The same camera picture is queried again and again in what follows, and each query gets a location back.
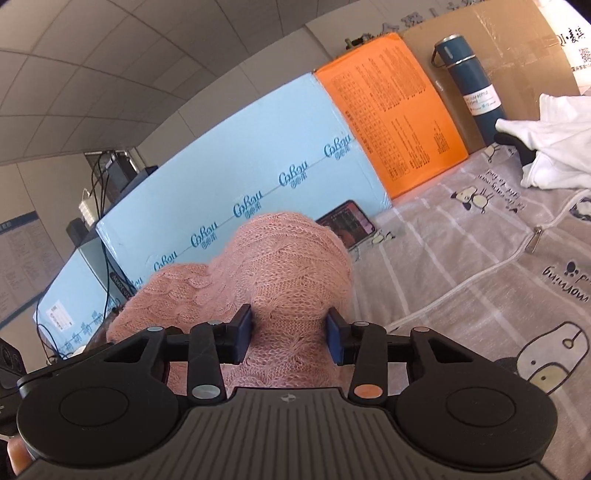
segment zipper pull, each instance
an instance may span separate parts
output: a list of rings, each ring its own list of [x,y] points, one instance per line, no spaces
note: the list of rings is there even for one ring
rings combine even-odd
[[[535,252],[535,247],[538,246],[542,233],[544,233],[544,229],[542,227],[537,226],[534,228],[534,236],[530,240],[530,243],[527,244],[527,247],[525,247],[525,253],[532,254]]]

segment small label sticker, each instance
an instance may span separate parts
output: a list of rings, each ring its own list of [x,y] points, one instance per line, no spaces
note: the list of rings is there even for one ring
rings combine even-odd
[[[63,332],[64,330],[74,326],[72,317],[70,317],[70,314],[66,311],[59,300],[53,307],[47,310],[46,313],[53,322],[53,325],[55,325],[60,332]]]
[[[472,116],[492,112],[495,108],[501,106],[501,99],[492,85],[470,95],[464,95],[464,101]]]

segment pink knit hat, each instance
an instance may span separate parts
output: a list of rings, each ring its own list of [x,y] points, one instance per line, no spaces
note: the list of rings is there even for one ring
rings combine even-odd
[[[339,238],[298,213],[255,217],[238,229],[222,255],[206,264],[168,265],[150,278],[113,321],[119,342],[151,325],[231,320],[244,303],[254,314],[252,339],[240,365],[222,365],[234,387],[347,388],[352,369],[332,362],[324,317],[348,311],[349,256]],[[169,387],[186,393],[186,364],[172,364]]]

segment zipper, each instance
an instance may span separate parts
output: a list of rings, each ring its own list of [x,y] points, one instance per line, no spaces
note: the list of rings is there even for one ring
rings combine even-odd
[[[544,229],[542,227],[537,226],[536,228],[534,228],[534,236],[531,238],[531,240],[525,247],[525,253],[532,254],[535,252],[535,247],[538,246],[542,233],[544,233]]]
[[[504,265],[507,265],[508,263],[512,262],[514,259],[516,259],[518,256],[520,256],[522,254],[524,249],[527,251],[527,248],[530,246],[530,244],[532,244],[532,247],[533,247],[532,252],[533,252],[535,250],[535,247],[537,247],[538,242],[540,241],[540,237],[542,236],[542,233],[544,233],[544,230],[547,230],[548,228],[552,228],[555,225],[557,225],[564,218],[566,213],[570,210],[571,205],[573,205],[574,203],[578,203],[583,197],[588,196],[590,193],[591,193],[591,190],[586,189],[586,190],[581,190],[577,194],[573,195],[573,197],[571,197],[571,199],[564,205],[563,209],[554,218],[554,220],[552,220],[550,223],[546,223],[545,225],[540,225],[540,226],[535,227],[534,228],[534,236],[529,241],[527,239],[525,239],[525,241],[519,246],[519,248],[515,251],[515,253],[513,253],[513,255],[511,255],[509,258],[503,260],[502,262],[497,263],[496,265],[493,265],[492,267],[482,270],[481,272],[478,272],[477,274],[471,276],[470,278],[465,279],[462,283],[456,285],[454,288],[452,288],[448,292],[444,293],[438,299],[433,300],[429,305],[425,305],[422,309],[417,310],[416,312],[411,313],[409,315],[406,315],[406,317],[403,317],[403,318],[398,319],[394,322],[390,322],[390,323],[384,325],[386,332],[392,333],[397,327],[400,327],[400,326],[404,325],[405,323],[408,323],[408,322],[414,320],[415,318],[420,317],[421,315],[427,314],[429,311],[431,311],[431,310],[435,309],[437,306],[439,306],[444,300],[446,300],[450,296],[454,295],[457,291],[474,283],[476,280],[483,277],[484,275],[488,275],[489,273],[494,272],[495,270],[498,270],[499,268],[503,267]]]

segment ceiling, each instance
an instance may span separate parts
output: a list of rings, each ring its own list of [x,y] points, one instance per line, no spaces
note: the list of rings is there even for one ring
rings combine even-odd
[[[137,146],[216,78],[331,4],[8,0],[0,8],[0,164]]]

